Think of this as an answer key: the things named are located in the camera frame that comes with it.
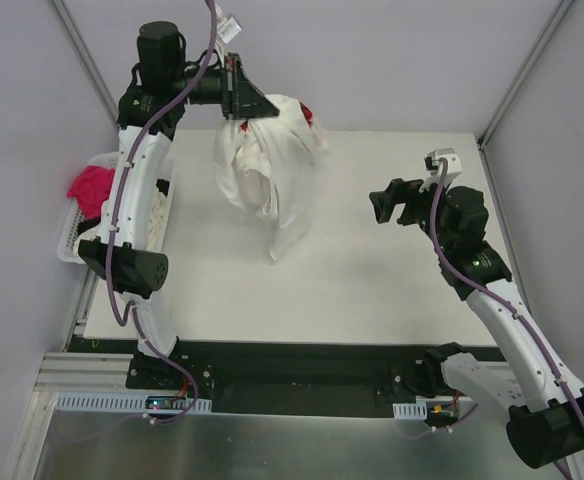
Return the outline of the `white red-print t-shirt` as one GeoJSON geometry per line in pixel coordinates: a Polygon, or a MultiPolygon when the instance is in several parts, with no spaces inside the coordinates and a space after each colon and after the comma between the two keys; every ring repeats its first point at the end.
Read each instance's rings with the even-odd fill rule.
{"type": "Polygon", "coordinates": [[[277,262],[310,229],[328,142],[320,121],[300,100],[275,94],[266,99],[279,115],[223,122],[213,162],[219,189],[232,205],[262,223],[268,255],[277,262]]]}

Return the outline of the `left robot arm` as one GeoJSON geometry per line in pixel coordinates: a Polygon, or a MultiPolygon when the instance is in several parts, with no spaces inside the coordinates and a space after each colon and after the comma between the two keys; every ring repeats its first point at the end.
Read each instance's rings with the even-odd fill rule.
{"type": "Polygon", "coordinates": [[[148,375],[160,388],[176,387],[182,363],[170,356],[177,335],[161,289],[168,258],[148,248],[156,182],[188,105],[217,105],[227,120],[274,118],[278,108],[246,77],[241,58],[224,52],[240,32],[234,18],[218,22],[209,48],[186,58],[186,41],[167,21],[141,26],[138,62],[119,100],[118,160],[97,234],[78,247],[80,258],[107,284],[116,322],[132,322],[141,354],[154,357],[148,375]]]}

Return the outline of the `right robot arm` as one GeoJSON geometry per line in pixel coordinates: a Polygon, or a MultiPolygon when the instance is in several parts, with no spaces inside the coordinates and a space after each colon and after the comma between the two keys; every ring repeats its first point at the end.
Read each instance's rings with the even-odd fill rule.
{"type": "Polygon", "coordinates": [[[584,384],[550,347],[505,262],[485,241],[482,192],[394,179],[369,199],[378,223],[400,205],[398,224],[416,225],[432,240],[442,276],[486,326],[515,378],[505,380],[448,343],[426,353],[426,393],[462,392],[505,428],[528,467],[554,465],[567,479],[584,479],[584,384]]]}

